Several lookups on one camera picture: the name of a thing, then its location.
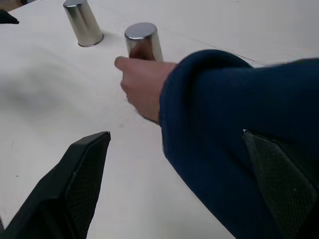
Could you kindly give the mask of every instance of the navy sleeve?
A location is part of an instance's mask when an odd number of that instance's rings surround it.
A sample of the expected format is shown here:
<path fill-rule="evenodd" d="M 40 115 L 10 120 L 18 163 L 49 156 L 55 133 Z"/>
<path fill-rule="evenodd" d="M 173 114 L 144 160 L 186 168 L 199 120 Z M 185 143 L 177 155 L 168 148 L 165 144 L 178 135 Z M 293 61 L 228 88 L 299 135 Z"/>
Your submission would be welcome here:
<path fill-rule="evenodd" d="M 165 83 L 164 153 L 236 238 L 281 238 L 258 189 L 242 130 L 296 144 L 318 165 L 318 92 L 318 59 L 254 69 L 216 50 L 188 56 Z"/>

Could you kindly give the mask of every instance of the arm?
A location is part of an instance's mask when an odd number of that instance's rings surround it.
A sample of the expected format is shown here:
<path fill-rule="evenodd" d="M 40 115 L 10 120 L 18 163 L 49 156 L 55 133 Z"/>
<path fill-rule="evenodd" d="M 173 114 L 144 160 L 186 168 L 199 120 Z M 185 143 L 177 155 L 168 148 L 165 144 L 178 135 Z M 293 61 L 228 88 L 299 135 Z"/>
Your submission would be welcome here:
<path fill-rule="evenodd" d="M 254 69 L 221 51 L 184 59 L 160 99 L 164 152 L 237 238 L 280 238 L 241 140 L 248 129 L 318 155 L 319 60 Z"/>

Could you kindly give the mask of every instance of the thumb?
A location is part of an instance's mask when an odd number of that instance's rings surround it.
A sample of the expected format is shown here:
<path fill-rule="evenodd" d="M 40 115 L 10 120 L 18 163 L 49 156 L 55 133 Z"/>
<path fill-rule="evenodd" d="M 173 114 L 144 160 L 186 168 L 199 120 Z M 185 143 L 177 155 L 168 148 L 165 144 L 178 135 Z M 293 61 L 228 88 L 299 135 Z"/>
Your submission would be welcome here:
<path fill-rule="evenodd" d="M 125 73 L 134 72 L 137 67 L 139 67 L 141 64 L 143 65 L 145 61 L 141 59 L 135 59 L 135 58 L 127 58 L 124 56 L 119 56 L 115 59 L 114 65 L 116 68 L 118 68 L 120 71 L 123 71 Z"/>

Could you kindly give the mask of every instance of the finger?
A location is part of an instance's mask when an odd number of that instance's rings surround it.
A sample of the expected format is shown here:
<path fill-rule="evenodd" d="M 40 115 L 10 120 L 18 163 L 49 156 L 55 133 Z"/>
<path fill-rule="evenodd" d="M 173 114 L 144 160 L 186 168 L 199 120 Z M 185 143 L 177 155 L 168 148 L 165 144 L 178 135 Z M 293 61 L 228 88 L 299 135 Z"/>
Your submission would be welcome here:
<path fill-rule="evenodd" d="M 115 59 L 114 66 L 118 68 L 120 71 L 125 71 L 128 61 L 129 61 L 129 58 L 124 56 L 119 56 Z"/>
<path fill-rule="evenodd" d="M 127 94 L 128 93 L 128 84 L 127 84 L 127 81 L 128 81 L 128 75 L 126 73 L 123 72 L 123 77 L 122 77 L 122 80 L 121 80 L 121 88 L 122 90 Z"/>
<path fill-rule="evenodd" d="M 116 68 L 128 74 L 135 74 L 139 72 L 139 69 L 145 68 L 149 64 L 153 64 L 153 61 L 133 59 L 133 58 L 127 58 L 123 56 L 116 58 L 114 62 L 114 65 Z"/>
<path fill-rule="evenodd" d="M 135 108 L 135 104 L 134 104 L 134 97 L 130 96 L 130 95 L 126 95 L 126 99 L 128 100 L 128 103 L 130 103 L 131 105 L 133 105 Z"/>

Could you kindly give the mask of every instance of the table surface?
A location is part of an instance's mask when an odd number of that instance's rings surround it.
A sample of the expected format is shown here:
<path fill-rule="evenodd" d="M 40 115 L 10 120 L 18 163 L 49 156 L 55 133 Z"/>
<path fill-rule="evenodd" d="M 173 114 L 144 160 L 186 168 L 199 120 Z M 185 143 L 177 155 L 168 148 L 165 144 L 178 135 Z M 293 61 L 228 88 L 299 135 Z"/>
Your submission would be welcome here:
<path fill-rule="evenodd" d="M 101 193 L 88 238 L 232 239 L 174 171 L 160 127 L 136 114 L 113 66 L 125 29 L 158 26 L 164 59 L 223 49 L 254 66 L 319 55 L 308 0 L 91 0 L 104 32 L 82 48 L 62 7 L 41 0 L 0 25 L 0 216 L 7 226 L 29 193 L 80 138 L 110 131 Z"/>

